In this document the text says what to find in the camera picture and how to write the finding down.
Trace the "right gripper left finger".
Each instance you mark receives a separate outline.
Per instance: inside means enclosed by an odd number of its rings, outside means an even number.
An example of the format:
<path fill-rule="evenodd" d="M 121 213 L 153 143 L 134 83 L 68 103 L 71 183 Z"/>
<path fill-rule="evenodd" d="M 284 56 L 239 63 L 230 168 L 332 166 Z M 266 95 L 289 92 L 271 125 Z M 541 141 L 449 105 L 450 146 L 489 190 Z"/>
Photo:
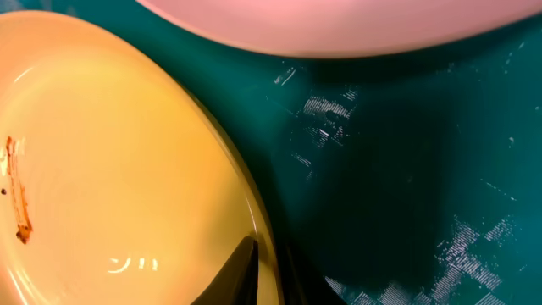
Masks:
<path fill-rule="evenodd" d="M 256 305 L 258 243 L 245 236 L 192 305 Z"/>

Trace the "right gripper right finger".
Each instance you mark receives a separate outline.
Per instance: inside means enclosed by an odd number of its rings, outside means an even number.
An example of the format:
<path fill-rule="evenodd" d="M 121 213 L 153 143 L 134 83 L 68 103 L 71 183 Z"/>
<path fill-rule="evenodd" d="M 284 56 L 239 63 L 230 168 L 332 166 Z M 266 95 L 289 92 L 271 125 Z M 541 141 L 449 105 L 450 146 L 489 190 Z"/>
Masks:
<path fill-rule="evenodd" d="M 279 244 L 277 257 L 285 305 L 346 305 L 296 245 Z"/>

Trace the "yellow-green round plate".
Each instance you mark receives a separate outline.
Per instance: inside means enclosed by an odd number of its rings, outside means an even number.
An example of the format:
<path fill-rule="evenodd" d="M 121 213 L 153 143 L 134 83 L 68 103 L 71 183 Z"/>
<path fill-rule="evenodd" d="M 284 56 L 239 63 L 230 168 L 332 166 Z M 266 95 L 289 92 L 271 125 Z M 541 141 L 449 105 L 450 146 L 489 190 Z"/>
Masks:
<path fill-rule="evenodd" d="M 1 301 L 192 304 L 245 236 L 281 304 L 241 158 L 151 59 L 81 19 L 1 16 Z"/>

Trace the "white plate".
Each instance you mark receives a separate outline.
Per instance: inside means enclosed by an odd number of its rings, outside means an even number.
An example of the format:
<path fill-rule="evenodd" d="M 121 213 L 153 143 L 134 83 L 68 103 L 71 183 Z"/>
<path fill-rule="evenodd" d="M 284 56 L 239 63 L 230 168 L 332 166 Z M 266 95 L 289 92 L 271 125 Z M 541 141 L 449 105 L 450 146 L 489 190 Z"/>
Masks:
<path fill-rule="evenodd" d="M 541 0 L 138 0 L 230 47 L 298 58 L 402 53 L 475 36 L 541 11 Z"/>

